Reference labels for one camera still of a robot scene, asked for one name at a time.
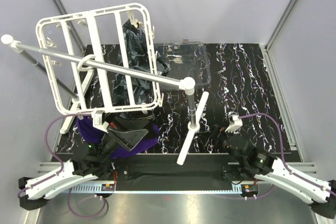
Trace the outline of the clear plastic bin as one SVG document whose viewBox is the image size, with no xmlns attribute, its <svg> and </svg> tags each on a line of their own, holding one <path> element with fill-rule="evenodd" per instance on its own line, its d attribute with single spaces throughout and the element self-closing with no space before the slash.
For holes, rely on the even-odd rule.
<svg viewBox="0 0 336 224">
<path fill-rule="evenodd" d="M 199 41 L 157 43 L 154 50 L 157 56 L 168 66 L 164 70 L 157 64 L 158 73 L 177 80 L 191 77 L 195 80 L 195 88 L 201 89 L 211 82 L 208 53 L 205 45 Z"/>
</svg>

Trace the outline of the white clip drying hanger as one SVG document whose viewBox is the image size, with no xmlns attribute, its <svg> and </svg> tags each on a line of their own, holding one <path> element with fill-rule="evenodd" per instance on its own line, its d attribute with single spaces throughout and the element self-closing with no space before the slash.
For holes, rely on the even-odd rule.
<svg viewBox="0 0 336 224">
<path fill-rule="evenodd" d="M 148 48 L 148 56 L 149 56 L 149 63 L 150 63 L 150 72 L 151 74 L 158 74 L 157 66 L 156 66 L 156 55 L 154 53 L 154 44 L 153 44 L 153 29 L 151 26 L 151 20 L 150 20 L 150 13 L 148 9 L 139 3 L 131 3 L 131 4 L 124 4 L 119 6 L 112 6 L 112 7 L 106 7 L 101 9 L 94 9 L 89 10 L 85 12 L 79 12 L 74 14 L 66 14 L 66 15 L 60 15 L 55 17 L 48 17 L 41 19 L 37 25 L 36 25 L 36 36 L 39 42 L 39 48 L 48 49 L 45 36 L 43 34 L 44 27 L 46 25 L 50 24 L 60 24 L 63 30 L 66 46 L 68 49 L 69 55 L 74 55 L 73 48 L 72 48 L 72 42 L 69 35 L 69 30 L 67 23 L 73 20 L 79 20 L 84 19 L 87 22 L 90 40 L 92 42 L 92 48 L 93 48 L 93 55 L 81 57 L 84 59 L 91 59 L 99 62 L 105 62 L 103 59 L 103 54 L 101 51 L 101 44 L 100 44 L 100 37 L 97 27 L 96 18 L 98 16 L 103 15 L 113 15 L 116 22 L 117 27 L 117 33 L 118 33 L 118 39 L 119 39 L 119 45 L 120 50 L 122 54 L 122 62 L 123 65 L 120 67 L 129 68 L 128 65 L 128 58 L 127 58 L 127 51 L 125 47 L 125 41 L 124 41 L 124 35 L 123 35 L 123 29 L 122 29 L 122 21 L 121 21 L 121 13 L 126 12 L 128 14 L 129 20 L 131 23 L 135 23 L 133 12 L 138 11 L 141 13 L 143 22 L 144 22 L 144 33 L 146 37 L 146 44 Z M 61 96 L 59 93 L 59 88 L 56 80 L 56 76 L 53 69 L 53 64 L 51 63 L 51 56 L 45 56 L 42 55 L 44 64 L 46 67 L 47 76 L 49 79 L 50 87 L 52 90 L 52 94 L 54 97 L 55 105 L 57 110 L 62 115 L 70 115 L 70 114 L 91 114 L 92 111 L 96 110 L 103 110 L 106 113 L 118 113 L 118 112 L 131 112 L 131 111 L 147 111 L 155 109 L 157 106 L 161 106 L 163 102 L 163 97 L 160 91 L 159 83 L 152 82 L 153 86 L 153 101 L 151 103 L 142 103 L 142 104 L 136 104 L 134 101 L 134 95 L 133 95 L 133 89 L 132 89 L 132 77 L 125 76 L 125 80 L 127 83 L 127 90 L 128 90 L 128 96 L 129 96 L 129 104 L 123 105 L 123 106 L 114 106 L 112 104 L 111 99 L 111 93 L 107 78 L 107 72 L 106 70 L 97 70 L 98 78 L 100 82 L 100 88 L 101 88 L 101 94 L 103 98 L 103 107 L 101 108 L 93 108 L 89 109 L 86 107 L 86 101 L 84 98 L 84 93 L 82 90 L 82 83 L 79 78 L 79 73 L 81 71 L 88 71 L 93 69 L 94 67 L 89 67 L 84 65 L 83 63 L 74 63 L 71 62 L 71 67 L 74 75 L 74 80 L 76 84 L 76 88 L 78 91 L 77 98 L 75 99 L 76 102 L 80 104 L 79 108 L 76 110 L 68 110 L 63 106 Z"/>
</svg>

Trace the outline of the dark patterned sock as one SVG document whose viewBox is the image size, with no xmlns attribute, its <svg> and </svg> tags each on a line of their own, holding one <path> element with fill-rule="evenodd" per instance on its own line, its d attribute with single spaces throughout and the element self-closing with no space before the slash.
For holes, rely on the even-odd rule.
<svg viewBox="0 0 336 224">
<path fill-rule="evenodd" d="M 129 20 L 123 24 L 122 28 L 129 68 L 149 73 L 148 48 L 143 29 L 140 27 L 140 24 L 135 26 Z M 147 103 L 152 90 L 152 82 L 134 77 L 131 78 L 131 81 L 135 103 Z M 123 74 L 115 74 L 112 104 L 129 104 L 127 83 Z"/>
</svg>

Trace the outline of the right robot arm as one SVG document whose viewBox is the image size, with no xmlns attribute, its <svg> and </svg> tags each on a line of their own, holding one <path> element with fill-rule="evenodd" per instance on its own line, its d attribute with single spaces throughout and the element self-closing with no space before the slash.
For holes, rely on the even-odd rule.
<svg viewBox="0 0 336 224">
<path fill-rule="evenodd" d="M 235 171 L 242 179 L 268 182 L 301 199 L 314 213 L 328 219 L 335 218 L 335 180 L 309 176 L 276 155 L 258 149 L 240 135 L 227 138 L 224 128 L 218 125 L 210 133 L 211 140 L 238 163 Z"/>
</svg>

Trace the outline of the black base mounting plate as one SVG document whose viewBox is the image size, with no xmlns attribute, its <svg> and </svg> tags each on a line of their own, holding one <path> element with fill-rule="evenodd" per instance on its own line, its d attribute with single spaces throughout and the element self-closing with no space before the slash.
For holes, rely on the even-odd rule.
<svg viewBox="0 0 336 224">
<path fill-rule="evenodd" d="M 118 191 L 219 191 L 253 182 L 228 154 L 138 154 L 115 162 Z"/>
</svg>

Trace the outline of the metal hanging rack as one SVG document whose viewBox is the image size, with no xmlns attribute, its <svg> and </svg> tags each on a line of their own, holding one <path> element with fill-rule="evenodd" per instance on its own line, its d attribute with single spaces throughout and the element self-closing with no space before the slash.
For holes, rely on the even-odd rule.
<svg viewBox="0 0 336 224">
<path fill-rule="evenodd" d="M 91 59 L 84 59 L 84 58 L 77 57 L 74 55 L 63 54 L 63 53 L 48 50 L 48 49 L 29 46 L 26 44 L 22 44 L 20 41 L 15 40 L 13 36 L 8 35 L 8 34 L 3 35 L 1 37 L 1 42 L 9 46 L 10 48 L 12 48 L 17 53 L 19 53 L 21 50 L 29 50 L 29 51 L 37 52 L 41 55 L 57 57 L 57 58 L 65 59 L 65 60 L 68 60 L 74 63 L 83 63 L 86 66 L 94 67 L 98 70 L 106 70 L 106 71 L 110 71 L 114 73 L 119 73 L 127 77 L 135 77 L 135 78 L 139 78 L 143 80 L 152 81 L 154 83 L 167 84 L 170 86 L 178 87 L 180 90 L 183 90 L 185 94 L 187 95 L 187 99 L 189 103 L 190 123 L 188 124 L 188 133 L 187 133 L 186 139 L 183 143 L 182 149 L 179 153 L 176 163 L 178 165 L 184 164 L 187 154 L 188 154 L 188 150 L 194 138 L 194 135 L 200 129 L 199 121 L 200 121 L 201 115 L 203 113 L 203 109 L 206 105 L 206 102 L 209 96 L 209 93 L 207 91 L 203 92 L 201 99 L 199 101 L 198 107 L 195 108 L 195 105 L 192 103 L 194 101 L 193 94 L 195 92 L 195 80 L 193 78 L 186 77 L 182 80 L 177 80 L 173 78 L 159 76 L 157 74 L 151 74 L 151 73 L 146 73 L 143 71 L 134 70 L 131 68 L 120 67 L 120 66 L 105 63 L 105 62 L 99 62 L 99 61 L 95 61 Z"/>
</svg>

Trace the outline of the purple fleece sock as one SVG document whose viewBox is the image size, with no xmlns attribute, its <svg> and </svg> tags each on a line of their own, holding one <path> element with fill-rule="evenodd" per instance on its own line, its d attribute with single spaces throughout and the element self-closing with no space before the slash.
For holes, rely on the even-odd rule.
<svg viewBox="0 0 336 224">
<path fill-rule="evenodd" d="M 158 143 L 159 128 L 148 119 L 127 120 L 117 116 L 104 122 L 104 131 L 94 127 L 87 116 L 76 124 L 86 143 L 85 150 L 100 160 L 127 158 Z"/>
</svg>

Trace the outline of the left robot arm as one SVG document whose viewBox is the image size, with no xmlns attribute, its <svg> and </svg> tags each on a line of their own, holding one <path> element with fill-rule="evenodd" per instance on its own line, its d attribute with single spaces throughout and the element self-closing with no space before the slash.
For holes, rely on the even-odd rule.
<svg viewBox="0 0 336 224">
<path fill-rule="evenodd" d="M 116 178 L 112 161 L 136 155 L 157 143 L 158 130 L 147 120 L 111 122 L 107 130 L 88 131 L 85 142 L 75 149 L 72 158 L 60 167 L 37 178 L 18 180 L 19 205 L 25 210 L 36 210 L 61 192 L 94 180 Z"/>
</svg>

